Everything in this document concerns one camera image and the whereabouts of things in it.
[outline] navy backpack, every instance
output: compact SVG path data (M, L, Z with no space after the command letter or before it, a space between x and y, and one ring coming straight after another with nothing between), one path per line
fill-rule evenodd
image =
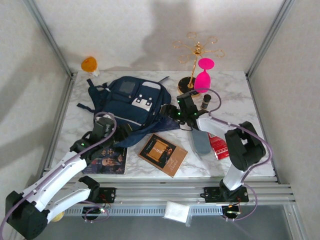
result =
M127 148L138 143L163 118L161 106L171 103L170 93L154 81L123 76L109 85L94 86L91 79L87 82L94 110L81 103L77 106L94 114L112 113L118 125L129 124L132 128L130 136L115 147Z

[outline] orange object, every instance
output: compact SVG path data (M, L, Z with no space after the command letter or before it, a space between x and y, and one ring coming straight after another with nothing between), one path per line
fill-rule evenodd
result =
M93 73L98 68L97 60L94 57L90 56L82 62L81 68L83 71Z

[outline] yellow object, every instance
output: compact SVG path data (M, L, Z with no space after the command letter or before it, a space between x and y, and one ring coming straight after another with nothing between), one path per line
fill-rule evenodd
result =
M63 212L60 212L57 216L55 216L55 217L51 220L51 222L56 223L56 222L60 221L60 220L64 217L64 215L65 215L65 212L64 212L64 211L63 211Z
M96 71L98 68L97 60L94 57L90 56L82 62L81 68L83 71L86 71L88 73L92 73L92 72Z

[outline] metal frame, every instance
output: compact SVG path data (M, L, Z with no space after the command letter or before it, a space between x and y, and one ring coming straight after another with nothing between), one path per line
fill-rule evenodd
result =
M291 7L293 6L295 0L284 0L282 3L282 6L280 7L278 13L275 16L275 19L273 20L273 23L271 24L271 27L266 34L258 52L256 53L253 62L251 63L249 70L246 73L247 79L250 80L250 78L253 76L255 71L257 70L259 64L261 63L262 59L264 58L271 42L275 38L279 28L281 27L283 21L285 20L286 16L288 15Z
M69 76L69 80L66 83L65 93L61 101L59 111L56 117L56 124L53 131L53 135L50 141L50 145L45 157L45 163L41 169L41 175L46 174L50 169L58 138L62 129L65 114L68 108L68 103L71 97L73 86L75 83L75 76L71 72L67 62L65 61L61 51L59 50L52 34L50 33L40 11L37 8L34 0L23 0L31 15L42 30L48 44L51 46L53 53L59 61L61 67ZM262 127L263 135L266 137L263 129L263 124L258 112L255 97L253 95L250 78L255 73L264 55L266 54L272 40L278 32L281 24L287 16L289 10L294 4L295 0L284 0L281 8L279 9L266 37L264 38L261 47L259 48L249 70L246 73L246 77L249 84L249 89L252 94L255 109L258 113L258 118ZM74 182L78 181L78 177L74 177L65 186L70 187ZM140 206L140 208L149 208L156 206L163 209L167 201L175 201L183 204L194 206L194 208L212 208L214 206L222 205L222 203L209 203L206 204L204 199L200 197L200 193L203 192L203 187L216 187L219 185L220 177L200 177L200 178L118 178L108 177L101 178L101 187L113 187L117 188L115 203L113 204L115 209L132 209ZM302 225L299 212L297 211L297 205L293 196L292 189L289 184L279 184L276 177L248 177L246 183L253 187L257 193L258 201L260 205L283 205L287 216L288 224L294 240L306 240L307 235ZM247 205L254 205L255 198L252 192L249 193L249 203ZM75 208L81 208L83 205L76 205ZM79 211L69 214L80 214Z

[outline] gold jewelry stand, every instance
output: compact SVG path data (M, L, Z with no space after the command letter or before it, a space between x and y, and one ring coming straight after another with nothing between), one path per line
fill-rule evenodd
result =
M194 85L195 85L195 81L196 81L196 78L194 77L194 74L195 74L195 70L196 70L196 65L197 65L197 61L198 61L198 57L200 56L201 58L203 58L203 54L206 54L206 53L215 53L215 56L218 57L218 58L223 58L226 54L223 50L221 49L217 49L217 50L209 50L207 51L205 49L205 46L208 44L208 43L211 43L211 44L215 44L218 42L218 39L215 37L215 36L209 36L207 38L207 41L204 45L201 45L200 42L196 42L196 38L197 38L197 33L195 32L189 32L187 35L187 38L188 39L192 39L193 40L193 43L194 43L194 48L192 49L192 47L190 46L187 46L185 45L182 41L174 41L172 43L172 46L175 48L175 49L178 49L178 48L182 48L182 47L185 47L187 49L189 49L191 51L190 54L187 54L187 55L181 55L179 58L178 58L178 61L181 63L181 64L186 64L187 62L189 62L190 60L190 56L193 56L195 55L195 59L194 59L194 63L193 63L193 69L192 69L192 73L191 73L191 76L187 76L187 77L184 77L182 78L179 83L178 83L178 90L181 94L185 94L191 90L194 90ZM198 92L193 92L191 94L193 97L199 95Z

